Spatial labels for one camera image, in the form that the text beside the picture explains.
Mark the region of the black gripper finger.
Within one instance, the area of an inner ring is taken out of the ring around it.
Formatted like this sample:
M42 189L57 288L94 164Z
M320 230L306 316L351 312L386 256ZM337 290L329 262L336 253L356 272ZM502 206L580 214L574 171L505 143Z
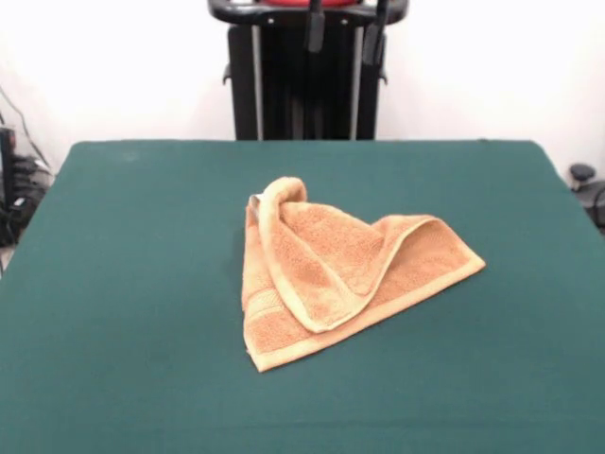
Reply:
M310 0L307 11L306 50L321 51L324 36L324 13L320 0Z
M384 30L389 14L389 0L378 0L373 22L366 28L362 49L363 64L378 64L382 55Z

